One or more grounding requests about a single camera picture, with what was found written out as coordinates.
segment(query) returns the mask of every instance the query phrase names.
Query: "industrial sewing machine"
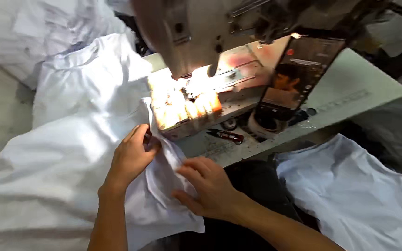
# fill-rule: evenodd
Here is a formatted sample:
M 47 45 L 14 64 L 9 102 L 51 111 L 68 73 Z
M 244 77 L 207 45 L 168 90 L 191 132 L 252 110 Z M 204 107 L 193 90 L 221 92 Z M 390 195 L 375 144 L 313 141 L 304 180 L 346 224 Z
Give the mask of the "industrial sewing machine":
M 386 10 L 402 15 L 402 7 L 390 0 L 132 3 L 142 36 L 168 66 L 149 77 L 149 86 L 158 128 L 172 140 L 256 106 L 282 54 L 290 53 L 285 47 L 291 37 L 326 31 L 339 37 L 344 47 Z M 324 71 L 317 74 L 316 83 Z

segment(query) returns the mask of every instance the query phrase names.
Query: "white table surface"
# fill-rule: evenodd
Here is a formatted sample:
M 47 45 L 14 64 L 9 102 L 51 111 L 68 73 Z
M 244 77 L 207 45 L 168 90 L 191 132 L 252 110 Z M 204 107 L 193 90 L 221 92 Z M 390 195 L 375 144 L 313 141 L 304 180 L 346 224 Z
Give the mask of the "white table surface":
M 145 57 L 152 63 L 153 71 L 165 67 L 159 54 Z M 338 123 L 364 111 L 381 106 L 402 97 L 402 85 L 351 49 L 343 50 L 327 73 L 308 97 L 303 108 L 318 112 L 308 121 L 303 121 L 278 134 L 274 139 L 259 143 L 242 129 L 241 145 L 200 133 L 178 140 L 176 144 L 187 157 L 206 156 L 223 167 L 247 159 L 263 151 L 312 133 L 320 128 Z

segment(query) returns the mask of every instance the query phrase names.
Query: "stack of white garments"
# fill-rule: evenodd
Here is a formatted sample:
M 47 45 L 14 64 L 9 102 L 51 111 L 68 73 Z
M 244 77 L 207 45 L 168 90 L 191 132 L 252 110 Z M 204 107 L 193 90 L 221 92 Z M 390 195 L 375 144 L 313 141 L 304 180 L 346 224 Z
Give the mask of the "stack of white garments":
M 0 251 L 85 251 L 114 150 L 141 123 L 150 123 L 163 149 L 127 189 L 129 250 L 204 231 L 202 217 L 171 197 L 176 188 L 196 191 L 175 173 L 184 154 L 154 122 L 150 71 L 126 34 L 44 62 L 34 128 L 0 153 Z
M 402 6 L 402 0 L 394 2 Z M 402 53 L 402 16 L 392 12 L 390 18 L 387 22 L 367 25 L 367 30 L 383 43 L 382 48 L 390 57 L 396 57 Z
M 112 33 L 135 36 L 104 0 L 0 0 L 0 65 L 32 89 L 47 56 Z
M 353 140 L 277 155 L 294 203 L 347 251 L 402 251 L 402 175 Z

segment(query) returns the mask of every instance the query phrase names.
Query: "phone screen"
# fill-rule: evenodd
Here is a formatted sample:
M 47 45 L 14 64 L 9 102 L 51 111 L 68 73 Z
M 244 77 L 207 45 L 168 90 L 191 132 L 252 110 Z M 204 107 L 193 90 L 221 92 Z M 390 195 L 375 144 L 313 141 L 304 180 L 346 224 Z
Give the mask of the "phone screen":
M 344 45 L 343 39 L 291 38 L 257 106 L 258 113 L 279 120 L 292 117 Z

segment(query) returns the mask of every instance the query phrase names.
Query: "hand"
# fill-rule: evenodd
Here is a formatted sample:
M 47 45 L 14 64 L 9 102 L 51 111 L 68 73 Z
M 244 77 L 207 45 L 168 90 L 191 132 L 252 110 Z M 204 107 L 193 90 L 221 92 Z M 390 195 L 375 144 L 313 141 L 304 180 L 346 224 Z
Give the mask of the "hand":
M 137 125 L 122 140 L 114 152 L 111 168 L 99 193 L 107 189 L 109 193 L 125 193 L 130 183 L 150 164 L 161 149 L 161 145 L 155 144 L 148 152 L 145 151 L 144 144 L 147 145 L 151 138 L 149 128 L 147 124 Z
M 238 223 L 240 215 L 254 204 L 232 186 L 224 169 L 211 159 L 188 159 L 177 173 L 192 183 L 198 198 L 182 190 L 173 191 L 172 196 L 198 216 Z

